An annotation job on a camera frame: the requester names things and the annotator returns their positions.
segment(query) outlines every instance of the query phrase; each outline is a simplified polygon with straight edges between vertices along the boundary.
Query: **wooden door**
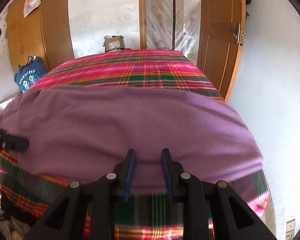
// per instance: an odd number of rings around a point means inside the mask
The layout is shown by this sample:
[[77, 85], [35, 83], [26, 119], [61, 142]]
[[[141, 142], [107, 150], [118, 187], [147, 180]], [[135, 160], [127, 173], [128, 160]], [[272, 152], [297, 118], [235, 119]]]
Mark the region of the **wooden door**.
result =
[[23, 6], [20, 0], [14, 0], [9, 5], [7, 15], [9, 56], [12, 64], [12, 70], [14, 72], [17, 71], [19, 69], [18, 66], [22, 65], [25, 61], [23, 58], [19, 32], [20, 19], [23, 17], [20, 13], [21, 10], [23, 10]]
[[226, 101], [229, 99], [240, 62], [245, 6], [245, 0], [201, 0], [197, 67]]

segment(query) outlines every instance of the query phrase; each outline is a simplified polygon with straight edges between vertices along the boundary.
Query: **white plastic bag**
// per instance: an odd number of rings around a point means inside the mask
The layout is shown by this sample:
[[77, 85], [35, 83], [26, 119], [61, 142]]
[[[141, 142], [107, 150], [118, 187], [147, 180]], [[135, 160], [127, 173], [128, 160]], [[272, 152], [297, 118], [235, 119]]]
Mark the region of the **white plastic bag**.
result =
[[35, 8], [37, 8], [41, 3], [41, 0], [26, 0], [25, 6], [23, 8], [23, 15], [26, 17]]

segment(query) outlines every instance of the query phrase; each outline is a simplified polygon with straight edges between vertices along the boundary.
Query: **blue tote bag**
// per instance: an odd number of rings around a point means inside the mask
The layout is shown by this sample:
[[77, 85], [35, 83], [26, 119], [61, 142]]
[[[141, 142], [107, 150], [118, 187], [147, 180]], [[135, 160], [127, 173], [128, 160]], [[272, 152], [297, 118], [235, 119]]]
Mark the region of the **blue tote bag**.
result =
[[24, 66], [19, 66], [19, 70], [14, 74], [14, 81], [22, 93], [26, 92], [34, 82], [47, 73], [42, 58], [28, 57], [28, 62]]

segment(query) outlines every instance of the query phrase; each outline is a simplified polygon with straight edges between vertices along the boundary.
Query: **wooden wardrobe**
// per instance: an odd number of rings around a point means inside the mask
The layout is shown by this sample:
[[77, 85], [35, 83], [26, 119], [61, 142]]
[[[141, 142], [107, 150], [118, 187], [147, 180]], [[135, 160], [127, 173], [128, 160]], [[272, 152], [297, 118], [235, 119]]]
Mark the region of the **wooden wardrobe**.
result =
[[13, 71], [28, 56], [41, 57], [47, 70], [74, 59], [70, 36], [68, 0], [41, 0], [24, 17], [26, 0], [13, 0], [8, 8], [7, 34]]

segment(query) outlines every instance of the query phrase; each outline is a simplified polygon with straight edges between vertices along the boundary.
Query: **cardboard box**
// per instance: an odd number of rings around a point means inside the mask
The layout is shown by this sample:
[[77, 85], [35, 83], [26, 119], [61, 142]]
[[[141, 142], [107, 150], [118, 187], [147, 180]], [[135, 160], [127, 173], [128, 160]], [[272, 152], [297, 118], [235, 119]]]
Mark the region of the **cardboard box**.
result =
[[113, 38], [105, 39], [105, 52], [124, 48], [125, 46], [122, 36], [115, 36]]

